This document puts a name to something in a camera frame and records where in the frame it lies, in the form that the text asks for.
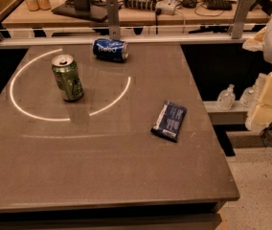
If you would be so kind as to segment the clear sanitizer bottle left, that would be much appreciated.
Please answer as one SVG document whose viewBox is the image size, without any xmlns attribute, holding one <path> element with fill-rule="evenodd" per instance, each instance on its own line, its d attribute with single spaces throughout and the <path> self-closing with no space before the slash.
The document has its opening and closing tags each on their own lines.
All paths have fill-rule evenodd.
<svg viewBox="0 0 272 230">
<path fill-rule="evenodd" d="M 220 110 L 229 110 L 232 107 L 236 98 L 234 87 L 233 84 L 230 84 L 225 90 L 219 93 L 216 106 Z"/>
</svg>

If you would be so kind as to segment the clear sanitizer bottle right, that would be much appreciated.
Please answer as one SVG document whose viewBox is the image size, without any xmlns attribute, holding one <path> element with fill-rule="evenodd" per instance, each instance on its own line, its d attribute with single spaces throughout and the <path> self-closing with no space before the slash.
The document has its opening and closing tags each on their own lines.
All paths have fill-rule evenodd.
<svg viewBox="0 0 272 230">
<path fill-rule="evenodd" d="M 244 107 L 249 107 L 254 100 L 254 95 L 255 95 L 255 87 L 254 86 L 247 87 L 243 91 L 239 99 L 240 104 Z"/>
</svg>

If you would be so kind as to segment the black power strip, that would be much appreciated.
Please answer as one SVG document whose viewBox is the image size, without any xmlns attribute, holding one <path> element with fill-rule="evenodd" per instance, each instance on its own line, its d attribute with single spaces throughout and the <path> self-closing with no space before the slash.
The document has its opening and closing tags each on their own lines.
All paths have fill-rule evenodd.
<svg viewBox="0 0 272 230">
<path fill-rule="evenodd" d="M 142 11 L 150 11 L 155 13 L 163 13 L 174 15 L 176 6 L 174 3 L 163 3 L 154 0 L 124 0 L 126 8 L 137 9 Z"/>
</svg>

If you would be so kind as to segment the black device on desk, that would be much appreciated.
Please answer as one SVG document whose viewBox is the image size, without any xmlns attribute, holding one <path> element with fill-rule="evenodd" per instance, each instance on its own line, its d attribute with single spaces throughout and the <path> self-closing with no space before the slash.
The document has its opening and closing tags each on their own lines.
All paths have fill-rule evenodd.
<svg viewBox="0 0 272 230">
<path fill-rule="evenodd" d="M 227 0 L 207 0 L 206 6 L 208 10 L 230 11 L 232 4 Z"/>
</svg>

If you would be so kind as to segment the metal guard rail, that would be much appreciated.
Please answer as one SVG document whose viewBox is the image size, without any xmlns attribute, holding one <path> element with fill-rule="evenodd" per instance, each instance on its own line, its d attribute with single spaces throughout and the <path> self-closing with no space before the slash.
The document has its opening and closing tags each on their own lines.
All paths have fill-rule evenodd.
<svg viewBox="0 0 272 230">
<path fill-rule="evenodd" d="M 255 33 L 245 33 L 235 37 L 235 33 L 225 34 L 187 34 L 187 26 L 182 25 L 182 34 L 162 34 L 161 26 L 153 26 L 152 30 L 157 30 L 157 34 L 134 35 L 127 34 L 125 28 L 120 28 L 119 24 L 107 27 L 107 35 L 93 34 L 94 29 L 89 27 L 76 28 L 43 28 L 38 26 L 33 32 L 59 33 L 65 36 L 52 37 L 13 37 L 4 38 L 0 30 L 0 48 L 28 48 L 30 46 L 42 45 L 89 45 L 99 38 L 121 40 L 128 43 L 172 43 L 180 44 L 223 44 L 223 43 L 244 43 L 251 40 Z"/>
</svg>

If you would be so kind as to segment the grey side shelf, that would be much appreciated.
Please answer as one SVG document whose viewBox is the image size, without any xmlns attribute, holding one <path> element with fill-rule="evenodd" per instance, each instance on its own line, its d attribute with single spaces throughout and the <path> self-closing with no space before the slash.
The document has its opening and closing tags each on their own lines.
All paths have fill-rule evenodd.
<svg viewBox="0 0 272 230">
<path fill-rule="evenodd" d="M 204 102 L 204 106 L 213 125 L 243 125 L 247 118 L 248 108 L 239 101 L 234 101 L 230 110 L 219 109 L 213 101 Z"/>
</svg>

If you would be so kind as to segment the green soda can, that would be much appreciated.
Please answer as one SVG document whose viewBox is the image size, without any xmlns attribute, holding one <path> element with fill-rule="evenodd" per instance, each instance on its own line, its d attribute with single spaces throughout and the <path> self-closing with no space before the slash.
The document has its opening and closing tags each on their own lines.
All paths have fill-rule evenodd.
<svg viewBox="0 0 272 230">
<path fill-rule="evenodd" d="M 83 96 L 77 63 L 71 55 L 58 55 L 52 60 L 52 70 L 64 101 L 74 102 Z"/>
</svg>

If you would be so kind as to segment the blue pepsi can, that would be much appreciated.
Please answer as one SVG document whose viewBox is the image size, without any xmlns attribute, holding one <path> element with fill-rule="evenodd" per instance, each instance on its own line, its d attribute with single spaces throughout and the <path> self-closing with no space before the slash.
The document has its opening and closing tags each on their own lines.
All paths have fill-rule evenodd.
<svg viewBox="0 0 272 230">
<path fill-rule="evenodd" d="M 93 54 L 108 61 L 123 62 L 128 57 L 127 43 L 121 40 L 99 38 L 94 41 Z"/>
</svg>

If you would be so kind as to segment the blue rxbar blueberry wrapper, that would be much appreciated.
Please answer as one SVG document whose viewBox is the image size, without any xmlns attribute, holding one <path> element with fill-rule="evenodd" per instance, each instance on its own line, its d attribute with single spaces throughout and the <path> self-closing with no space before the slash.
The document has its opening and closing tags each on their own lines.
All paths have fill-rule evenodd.
<svg viewBox="0 0 272 230">
<path fill-rule="evenodd" d="M 186 107 L 164 101 L 157 121 L 150 131 L 158 137 L 176 143 L 186 113 Z"/>
</svg>

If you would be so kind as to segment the clear sanitizer bottle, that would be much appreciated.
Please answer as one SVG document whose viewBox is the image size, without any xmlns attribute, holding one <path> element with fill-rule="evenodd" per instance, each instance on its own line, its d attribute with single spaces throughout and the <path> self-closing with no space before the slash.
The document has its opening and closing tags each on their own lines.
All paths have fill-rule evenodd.
<svg viewBox="0 0 272 230">
<path fill-rule="evenodd" d="M 244 107 L 249 107 L 254 100 L 254 95 L 255 95 L 255 87 L 254 86 L 247 87 L 243 91 L 239 99 L 240 104 Z"/>
<path fill-rule="evenodd" d="M 230 84 L 225 90 L 219 93 L 216 106 L 220 110 L 229 110 L 232 107 L 236 98 L 234 87 L 233 84 Z"/>
</svg>

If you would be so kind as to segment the black monitor stand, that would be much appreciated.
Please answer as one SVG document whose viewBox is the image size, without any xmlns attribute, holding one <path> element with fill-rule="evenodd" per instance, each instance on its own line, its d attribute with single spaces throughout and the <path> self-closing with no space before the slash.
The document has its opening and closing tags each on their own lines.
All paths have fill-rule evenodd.
<svg viewBox="0 0 272 230">
<path fill-rule="evenodd" d="M 91 5 L 90 0 L 73 0 L 72 5 L 64 3 L 52 9 L 52 13 L 97 22 L 107 19 L 106 8 Z"/>
</svg>

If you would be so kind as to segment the wooden desk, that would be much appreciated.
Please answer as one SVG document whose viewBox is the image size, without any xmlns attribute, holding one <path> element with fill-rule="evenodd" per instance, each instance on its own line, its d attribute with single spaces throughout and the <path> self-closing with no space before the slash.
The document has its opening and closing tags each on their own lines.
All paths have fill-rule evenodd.
<svg viewBox="0 0 272 230">
<path fill-rule="evenodd" d="M 209 11 L 203 6 L 196 9 L 178 9 L 174 15 L 152 11 L 121 8 L 119 20 L 122 35 L 133 35 L 133 30 L 142 29 L 143 35 L 180 35 L 199 29 L 201 26 L 230 26 L 234 21 L 237 5 L 230 11 Z M 108 21 L 96 22 L 53 14 L 51 11 L 29 11 L 22 2 L 2 25 L 12 36 L 22 37 L 23 32 L 42 29 L 47 36 L 52 33 L 89 33 L 106 30 Z"/>
</svg>

